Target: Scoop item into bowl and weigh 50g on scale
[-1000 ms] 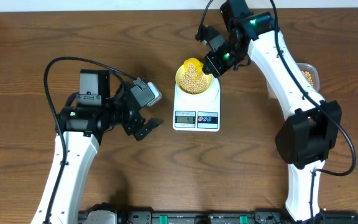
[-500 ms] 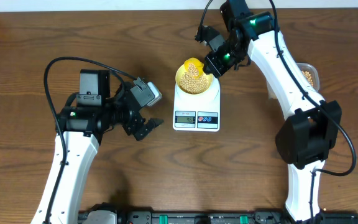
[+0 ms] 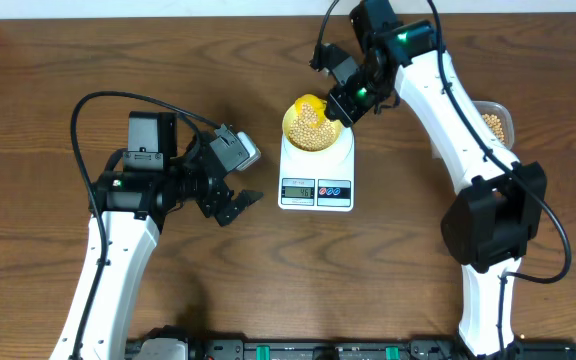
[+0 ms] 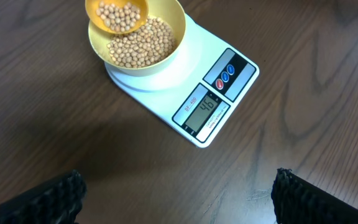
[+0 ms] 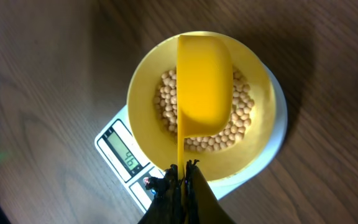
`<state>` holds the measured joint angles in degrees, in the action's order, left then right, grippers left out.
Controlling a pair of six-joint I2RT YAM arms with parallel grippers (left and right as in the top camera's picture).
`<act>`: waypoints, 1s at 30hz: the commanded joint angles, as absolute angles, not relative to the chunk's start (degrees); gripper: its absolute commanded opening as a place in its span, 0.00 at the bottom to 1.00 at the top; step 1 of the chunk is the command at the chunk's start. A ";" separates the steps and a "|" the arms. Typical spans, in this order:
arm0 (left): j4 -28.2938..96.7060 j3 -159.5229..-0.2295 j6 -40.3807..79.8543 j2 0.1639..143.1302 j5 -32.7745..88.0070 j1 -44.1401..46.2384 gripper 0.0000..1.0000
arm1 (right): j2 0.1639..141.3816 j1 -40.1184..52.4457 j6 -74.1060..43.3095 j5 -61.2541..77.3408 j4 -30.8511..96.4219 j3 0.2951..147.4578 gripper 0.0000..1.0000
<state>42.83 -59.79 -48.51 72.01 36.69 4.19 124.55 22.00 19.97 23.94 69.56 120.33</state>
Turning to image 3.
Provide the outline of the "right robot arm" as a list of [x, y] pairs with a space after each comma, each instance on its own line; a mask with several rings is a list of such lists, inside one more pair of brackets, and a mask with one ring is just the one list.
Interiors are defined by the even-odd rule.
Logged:
[[456, 74], [440, 20], [404, 24], [387, 1], [362, 1], [349, 18], [362, 62], [322, 43], [311, 61], [336, 80], [325, 114], [350, 128], [396, 97], [420, 120], [456, 194], [440, 229], [462, 267], [460, 345], [469, 358], [502, 359], [517, 347], [513, 282], [544, 210], [545, 173], [522, 164], [486, 124]]

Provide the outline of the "pale yellow bowl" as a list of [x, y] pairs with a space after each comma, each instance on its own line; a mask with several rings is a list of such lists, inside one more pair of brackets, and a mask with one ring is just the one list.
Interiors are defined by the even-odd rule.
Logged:
[[300, 150], [318, 152], [331, 147], [340, 137], [342, 124], [329, 120], [326, 102], [313, 95], [297, 99], [284, 116], [283, 134]]

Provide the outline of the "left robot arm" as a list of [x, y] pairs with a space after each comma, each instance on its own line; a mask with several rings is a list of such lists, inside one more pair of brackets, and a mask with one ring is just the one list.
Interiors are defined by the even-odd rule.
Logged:
[[91, 186], [87, 253], [54, 359], [121, 359], [140, 282], [166, 216], [185, 202], [220, 226], [231, 224], [262, 193], [232, 191], [228, 174], [261, 153], [227, 125], [195, 131], [177, 153], [172, 112], [131, 112], [128, 145], [115, 152]]

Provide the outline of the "yellow measuring scoop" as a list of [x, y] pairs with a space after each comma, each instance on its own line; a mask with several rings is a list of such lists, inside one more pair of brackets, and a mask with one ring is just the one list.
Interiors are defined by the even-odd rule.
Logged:
[[327, 102], [325, 100], [312, 94], [305, 94], [299, 97], [294, 103], [298, 115], [301, 115], [304, 110], [313, 114], [314, 120], [311, 124], [313, 128], [320, 127], [326, 120], [326, 105]]

